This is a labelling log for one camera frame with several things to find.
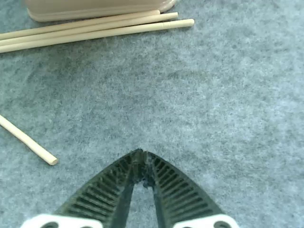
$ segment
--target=beige container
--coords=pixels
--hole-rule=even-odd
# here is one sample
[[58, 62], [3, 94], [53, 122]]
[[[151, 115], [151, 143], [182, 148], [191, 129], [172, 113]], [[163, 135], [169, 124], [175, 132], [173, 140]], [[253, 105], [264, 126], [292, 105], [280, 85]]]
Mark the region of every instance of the beige container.
[[25, 0], [36, 21], [111, 16], [148, 10], [167, 11], [176, 0]]

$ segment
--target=floor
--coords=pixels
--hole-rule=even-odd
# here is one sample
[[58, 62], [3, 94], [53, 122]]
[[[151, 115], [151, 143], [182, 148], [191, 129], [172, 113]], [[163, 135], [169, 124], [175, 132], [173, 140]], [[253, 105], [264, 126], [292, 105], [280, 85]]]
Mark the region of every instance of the floor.
[[[0, 54], [0, 114], [59, 158], [48, 166], [0, 128], [0, 228], [54, 212], [137, 148], [242, 228], [304, 228], [304, 2], [171, 11], [196, 25]], [[1, 1], [0, 32], [38, 26], [21, 1]], [[127, 227], [157, 227], [152, 192], [134, 191]]]

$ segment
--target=screw hole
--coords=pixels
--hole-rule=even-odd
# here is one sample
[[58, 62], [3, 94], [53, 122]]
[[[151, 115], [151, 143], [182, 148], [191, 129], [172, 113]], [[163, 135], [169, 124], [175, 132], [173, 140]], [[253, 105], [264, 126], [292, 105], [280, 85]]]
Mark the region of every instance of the screw hole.
[[41, 228], [58, 228], [59, 225], [56, 222], [48, 222], [47, 224], [44, 224]]
[[214, 228], [231, 228], [231, 226], [226, 222], [219, 221], [214, 224]]

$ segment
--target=wooden dowel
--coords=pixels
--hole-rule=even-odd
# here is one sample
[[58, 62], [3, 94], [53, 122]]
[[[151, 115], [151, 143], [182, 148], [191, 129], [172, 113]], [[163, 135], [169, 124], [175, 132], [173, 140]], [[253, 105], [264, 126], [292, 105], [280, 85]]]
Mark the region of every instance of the wooden dowel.
[[56, 31], [56, 32], [43, 33], [43, 34], [38, 34], [38, 35], [33, 35], [33, 36], [0, 40], [0, 46], [30, 42], [30, 41], [34, 41], [34, 40], [49, 39], [49, 38], [54, 38], [54, 37], [63, 37], [63, 36], [69, 36], [69, 35], [79, 34], [79, 33], [86, 33], [86, 32], [101, 31], [101, 30], [106, 30], [106, 29], [123, 28], [123, 27], [127, 27], [127, 26], [148, 24], [148, 23], [154, 23], [154, 22], [165, 21], [165, 20], [170, 20], [170, 19], [176, 19], [177, 17], [178, 17], [178, 13], [174, 12], [174, 13], [165, 13], [165, 14], [161, 14], [161, 15], [152, 15], [152, 16], [147, 16], [147, 17], [142, 17], [142, 18], [113, 21], [113, 22], [109, 22], [109, 23], [67, 29], [67, 30]]
[[35, 35], [35, 34], [47, 33], [47, 32], [60, 31], [60, 30], [65, 30], [65, 29], [79, 28], [79, 27], [83, 27], [83, 26], [96, 25], [96, 24], [108, 23], [108, 22], [119, 21], [119, 20], [140, 18], [140, 17], [146, 17], [146, 16], [158, 15], [158, 14], [160, 14], [159, 10], [151, 10], [151, 11], [147, 11], [147, 12], [129, 13], [129, 14], [123, 14], [123, 15], [118, 15], [118, 16], [88, 19], [88, 20], [75, 21], [75, 22], [64, 23], [64, 24], [59, 24], [59, 25], [45, 26], [45, 27], [40, 27], [40, 28], [31, 28], [31, 29], [26, 29], [26, 30], [21, 30], [21, 31], [2, 33], [2, 34], [0, 34], [0, 40], [30, 36], [30, 35]]
[[130, 27], [118, 28], [118, 29], [114, 28], [114, 29], [108, 29], [108, 30], [102, 30], [96, 32], [75, 34], [65, 37], [55, 37], [52, 39], [43, 39], [43, 40], [26, 42], [26, 43], [1, 46], [0, 53], [24, 50], [29, 48], [51, 46], [55, 44], [64, 44], [64, 43], [70, 43], [70, 42], [76, 42], [76, 41], [88, 40], [88, 39], [97, 39], [97, 38], [120, 36], [120, 35], [127, 35], [127, 34], [141, 33], [141, 32], [191, 27], [193, 25], [194, 25], [193, 19], [186, 19], [186, 20], [176, 20], [176, 21], [146, 24], [146, 25], [136, 25], [136, 26], [130, 26]]
[[38, 145], [34, 140], [32, 140], [28, 135], [23, 133], [20, 129], [14, 126], [11, 122], [0, 115], [0, 125], [12, 133], [16, 138], [26, 144], [35, 154], [42, 158], [49, 165], [56, 165], [58, 159]]

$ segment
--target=carpet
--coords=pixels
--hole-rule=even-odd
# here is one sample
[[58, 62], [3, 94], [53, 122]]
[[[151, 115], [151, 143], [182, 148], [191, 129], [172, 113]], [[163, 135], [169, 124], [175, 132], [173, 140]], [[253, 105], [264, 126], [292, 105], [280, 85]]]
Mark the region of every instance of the carpet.
[[[304, 228], [304, 2], [171, 11], [196, 25], [0, 54], [0, 114], [59, 158], [48, 166], [0, 128], [0, 228], [54, 212], [137, 148], [243, 228]], [[0, 32], [39, 26], [2, 0]], [[157, 227], [152, 192], [134, 191], [127, 227]]]

